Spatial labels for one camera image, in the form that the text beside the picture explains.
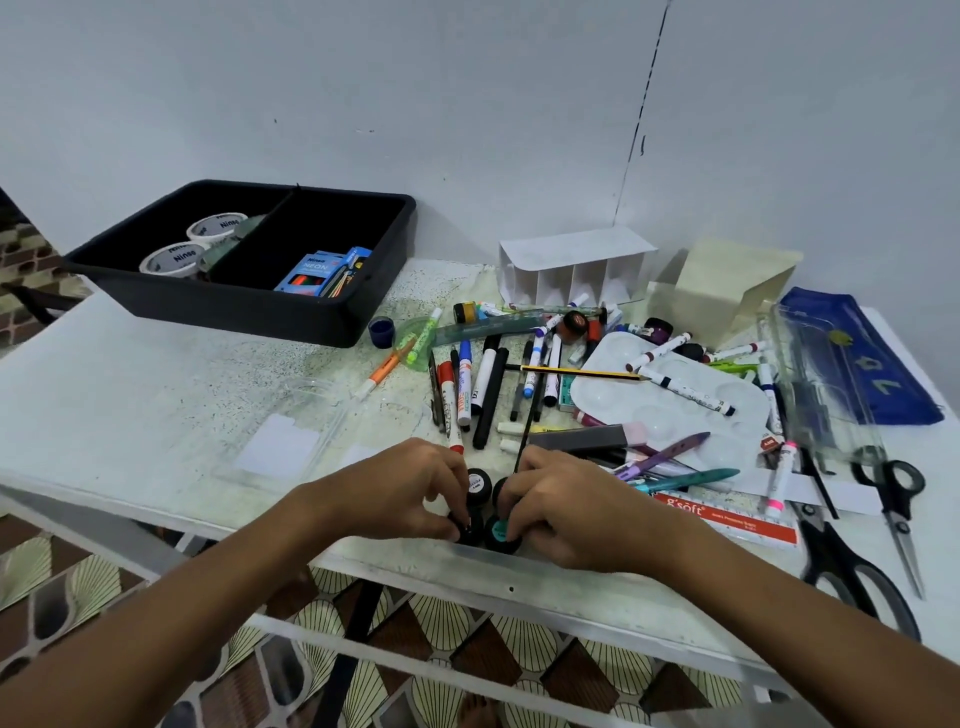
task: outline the teal pen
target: teal pen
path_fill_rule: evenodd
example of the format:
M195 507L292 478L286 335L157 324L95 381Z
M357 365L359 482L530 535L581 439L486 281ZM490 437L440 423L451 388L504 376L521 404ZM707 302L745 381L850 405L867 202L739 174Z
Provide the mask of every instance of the teal pen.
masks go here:
M651 496L660 491L675 491L678 488L685 488L688 485L706 485L717 480L726 480L728 477L738 475L740 470L737 468L716 468L702 473L691 473L689 475L677 475L676 477L665 477L656 480L649 485L645 480L635 480L631 483L641 493Z

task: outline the orange highlighter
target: orange highlighter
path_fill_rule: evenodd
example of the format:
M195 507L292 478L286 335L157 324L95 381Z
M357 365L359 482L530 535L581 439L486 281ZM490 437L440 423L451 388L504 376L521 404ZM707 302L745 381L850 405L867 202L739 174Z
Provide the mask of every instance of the orange highlighter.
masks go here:
M397 364L400 363L400 358L405 356L408 351L413 348L414 342L417 340L417 335L414 333L408 334L402 342L400 342L399 352L392 352L376 369L373 370L373 374L367 377L364 383L360 386L354 396L363 401L367 398L367 395L372 392L376 385L387 378L387 375L394 370Z

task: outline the scissor blade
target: scissor blade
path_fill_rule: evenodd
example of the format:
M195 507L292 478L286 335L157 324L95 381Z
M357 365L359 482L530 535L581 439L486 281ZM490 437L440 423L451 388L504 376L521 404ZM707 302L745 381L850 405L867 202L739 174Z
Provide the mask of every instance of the scissor blade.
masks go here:
M898 513L887 513L887 523L890 525L890 533L893 534L894 544L897 545L897 552L903 562L903 570L910 579L910 586L920 599L926 601L924 581L920 577L920 562L917 561L917 551L913 547L910 525Z

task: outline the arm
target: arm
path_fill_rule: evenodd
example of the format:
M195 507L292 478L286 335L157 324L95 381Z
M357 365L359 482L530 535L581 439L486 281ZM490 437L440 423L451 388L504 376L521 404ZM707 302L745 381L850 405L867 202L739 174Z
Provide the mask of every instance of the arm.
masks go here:
M423 499L443 495L467 522L467 486L463 457L422 440L299 486L0 687L4 725L156 725L204 660L313 557L347 535L456 540Z
M633 571L689 599L834 725L960 721L959 666L595 465L528 447L497 508L508 539L561 566Z

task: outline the speckled table surface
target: speckled table surface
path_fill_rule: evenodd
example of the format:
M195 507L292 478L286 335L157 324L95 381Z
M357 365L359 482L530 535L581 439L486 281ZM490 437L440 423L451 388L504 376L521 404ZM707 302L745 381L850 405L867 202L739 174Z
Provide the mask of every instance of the speckled table surface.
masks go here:
M397 278L381 313L402 321L428 313L436 304L449 306L495 295L492 269L414 259ZM892 331L890 337L896 339ZM899 342L891 343L900 350ZM522 344L523 337L511 337L514 360ZM316 377L333 382L346 396L382 358L383 352L366 336L353 349L337 350L180 326L137 319L98 293L4 359L0 482L220 538L255 518L283 493L282 488L251 487L220 476L225 454L235 447L251 415L270 405L277 386L291 377ZM904 361L911 368L916 366L912 359ZM45 388L28 393L17 385L34 380L45 382ZM508 377L503 387L501 413L509 412L514 381ZM411 434L440 442L441 435L426 414L428 392L425 374L397 368L362 408L348 411L340 434L312 475L334 470L352 445L379 449ZM568 419L550 412L547 421L559 417ZM908 428L887 429L891 430L884 433L888 447L924 468L928 480L938 471L948 474L950 464L939 452L946 451L948 441L955 441L960 431L951 412L946 422L926 428L923 438L892 431ZM513 457L499 450L495 435L491 440L481 452L468 446L467 460L488 470L495 481L512 471ZM939 497L948 494L944 491ZM933 501L918 499L924 523L930 524L930 530L942 527L948 533L949 523L943 522L947 516L937 515ZM955 512L955 503L941 504ZM845 516L839 527L851 547L869 554L898 579L900 561L881 519ZM935 541L928 532L918 533L922 558L936 550L935 544L928 543ZM803 570L801 551L758 547L755 552L790 572ZM518 556L422 540L353 538L329 549L316 563L731 677L765 682L757 677L768 674L769 668L751 650L663 586L625 574L557 569L523 549ZM936 578L932 566L924 568L924 575ZM956 622L946 605L955 599L956 579L947 581L941 589L928 580L930 599L911 606L922 630L926 628L934 638L932 646L955 657L960 647L957 638L949 635L956 631ZM905 584L901 590L908 592Z

